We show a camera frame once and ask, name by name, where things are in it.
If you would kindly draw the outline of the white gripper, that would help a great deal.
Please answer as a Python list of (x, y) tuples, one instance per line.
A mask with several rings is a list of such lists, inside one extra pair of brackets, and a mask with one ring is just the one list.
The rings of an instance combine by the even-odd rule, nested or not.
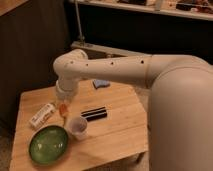
[(70, 103), (76, 96), (78, 91), (78, 83), (71, 81), (67, 87), (63, 87), (59, 81), (56, 81), (55, 92), (59, 103)]

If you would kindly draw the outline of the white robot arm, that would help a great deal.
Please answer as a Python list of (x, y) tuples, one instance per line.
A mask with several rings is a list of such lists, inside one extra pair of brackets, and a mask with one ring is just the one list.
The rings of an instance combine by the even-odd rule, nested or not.
[(72, 98), (81, 77), (148, 88), (150, 171), (213, 171), (213, 65), (191, 55), (90, 59), (75, 49), (53, 68), (59, 99)]

